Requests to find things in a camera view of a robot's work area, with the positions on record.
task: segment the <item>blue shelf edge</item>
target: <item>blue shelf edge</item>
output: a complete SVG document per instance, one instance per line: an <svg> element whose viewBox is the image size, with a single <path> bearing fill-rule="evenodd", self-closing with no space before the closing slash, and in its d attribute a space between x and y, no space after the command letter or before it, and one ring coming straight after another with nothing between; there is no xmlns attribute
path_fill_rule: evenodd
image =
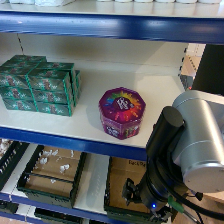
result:
<svg viewBox="0 0 224 224"><path fill-rule="evenodd" d="M9 218L9 219L16 219L16 220L20 220L20 221L24 221L24 222L26 221L26 217L25 216L17 215L17 214L10 214L10 213L6 213L6 212L0 212L0 216L1 217L5 217L5 218Z"/></svg>
<svg viewBox="0 0 224 224"><path fill-rule="evenodd" d="M224 44L224 19L0 11L0 32Z"/></svg>
<svg viewBox="0 0 224 224"><path fill-rule="evenodd" d="M8 138L11 140L29 142L39 145L49 145L52 147L141 161L146 160L147 157L144 148L50 135L19 129L0 127L0 138Z"/></svg>
<svg viewBox="0 0 224 224"><path fill-rule="evenodd" d="M86 218L86 219L92 219L92 220L110 223L110 224L127 224L126 222L109 219L107 215L100 214L100 213L94 213L94 212L84 211L80 209L69 209L69 208L60 207L56 205L50 205L46 203L32 201L28 198L19 197L16 195L12 195L11 198L12 198L12 202L14 203L31 205L37 208L47 209L50 211L60 212L60 213L68 214L68 215L73 215L73 216Z"/></svg>
<svg viewBox="0 0 224 224"><path fill-rule="evenodd" d="M9 194L5 194L5 193L0 193L0 200L3 200L3 201L8 201L10 202L10 197L9 197Z"/></svg>

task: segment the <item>black tray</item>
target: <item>black tray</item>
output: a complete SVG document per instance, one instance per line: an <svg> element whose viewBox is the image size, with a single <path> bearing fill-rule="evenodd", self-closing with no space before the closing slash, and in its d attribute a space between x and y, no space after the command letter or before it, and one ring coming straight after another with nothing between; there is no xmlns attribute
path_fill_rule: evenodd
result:
<svg viewBox="0 0 224 224"><path fill-rule="evenodd" d="M29 143L14 141L0 160L0 190L8 181L12 171L20 161Z"/></svg>
<svg viewBox="0 0 224 224"><path fill-rule="evenodd" d="M27 163L26 168L23 171L17 183L17 189L19 191L24 192L27 195L27 197L31 200L47 203L47 204L52 204L52 205L58 205L58 206L66 207L66 208L73 208L76 194L78 191L79 181L80 181L82 170L85 164L86 153L81 153L80 160L79 160L78 167L77 167L76 174L73 181L73 188L70 192L70 196L65 197L65 196L56 195L53 193L44 192L41 190L28 189L25 187L26 182L30 176L27 173L32 173L32 170L35 167L37 160L41 156L43 149L44 149L44 146L42 145L37 146L37 149L32 155L30 161Z"/></svg>
<svg viewBox="0 0 224 224"><path fill-rule="evenodd" d="M34 215L38 218L41 218L41 220L45 223L51 223L51 224L81 224L82 218L66 215L59 212L53 212L41 208L36 208Z"/></svg>
<svg viewBox="0 0 224 224"><path fill-rule="evenodd" d="M137 224L162 223L160 221L151 221L150 220L150 218L152 217L151 213L144 213L144 212L110 206L110 172L112 168L112 160L113 158L110 157L109 166L108 166L108 174L107 174L107 182L106 182L106 190L104 195L104 210L107 212L108 218L123 221L123 222L128 222L128 223L137 223Z"/></svg>
<svg viewBox="0 0 224 224"><path fill-rule="evenodd" d="M14 214L14 213L16 213L18 206L19 206L18 204L0 200L0 211L1 212Z"/></svg>

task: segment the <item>colorful label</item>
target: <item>colorful label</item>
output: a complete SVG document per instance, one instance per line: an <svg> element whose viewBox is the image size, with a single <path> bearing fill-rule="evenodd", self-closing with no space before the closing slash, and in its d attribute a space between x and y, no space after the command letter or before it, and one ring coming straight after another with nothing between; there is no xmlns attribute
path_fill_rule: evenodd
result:
<svg viewBox="0 0 224 224"><path fill-rule="evenodd" d="M106 118L124 124L141 118L145 104L137 94L118 90L105 94L100 100L103 114Z"/></svg>

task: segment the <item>bottom shelf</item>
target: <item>bottom shelf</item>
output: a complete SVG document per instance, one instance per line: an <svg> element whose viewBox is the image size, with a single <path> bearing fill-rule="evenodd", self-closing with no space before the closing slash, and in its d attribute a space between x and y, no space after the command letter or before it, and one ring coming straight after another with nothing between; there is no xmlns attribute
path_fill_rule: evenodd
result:
<svg viewBox="0 0 224 224"><path fill-rule="evenodd" d="M88 154L79 183L77 199L75 201L73 209L33 201L28 199L23 192L18 191L16 188L18 179L24 171L25 166L30 160L36 147L37 145L35 144L29 145L20 162L13 171L11 177L9 178L8 182L6 183L5 187L2 189L0 199L4 200L3 198L7 198L7 201L12 201L17 204L27 205L29 207L34 206L85 219L91 219L111 224L125 224L125 222L109 219L107 217L107 213L104 211L104 194L106 189L109 156ZM15 214L14 216L18 220L24 220L21 217L17 218L17 214ZM32 218L34 218L32 215L28 216L29 222L34 221L32 221Z"/></svg>

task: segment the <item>top shelf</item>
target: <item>top shelf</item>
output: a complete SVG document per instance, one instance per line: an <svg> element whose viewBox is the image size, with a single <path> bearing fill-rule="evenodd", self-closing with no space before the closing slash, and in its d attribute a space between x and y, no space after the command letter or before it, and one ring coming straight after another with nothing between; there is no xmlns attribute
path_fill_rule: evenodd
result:
<svg viewBox="0 0 224 224"><path fill-rule="evenodd" d="M224 44L223 18L224 2L0 4L0 31L15 33Z"/></svg>

